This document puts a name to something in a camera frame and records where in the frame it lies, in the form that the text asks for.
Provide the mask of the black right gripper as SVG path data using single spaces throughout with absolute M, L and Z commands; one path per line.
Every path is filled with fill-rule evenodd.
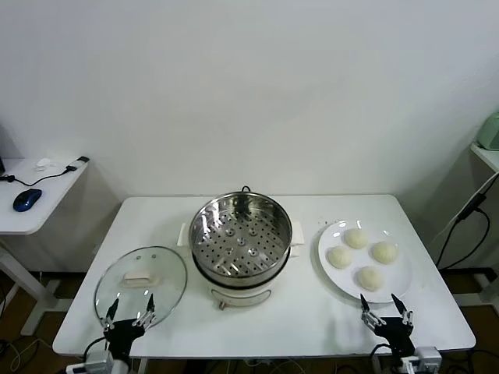
M 396 357 L 407 357 L 415 353 L 415 347 L 410 339 L 413 330 L 412 314 L 405 304 L 394 294 L 391 294 L 401 317 L 379 317 L 370 311 L 369 304 L 363 295 L 361 301 L 361 320 L 378 337 L 383 337 Z

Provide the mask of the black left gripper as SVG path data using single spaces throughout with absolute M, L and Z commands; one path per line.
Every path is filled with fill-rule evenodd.
M 150 294 L 146 312 L 142 313 L 140 318 L 136 320 L 125 319 L 113 323 L 118 307 L 119 299 L 116 298 L 109 306 L 105 317 L 101 317 L 100 321 L 113 359 L 128 361 L 134 340 L 142 337 L 145 334 L 145 329 L 148 329 L 155 320 L 154 295 Z

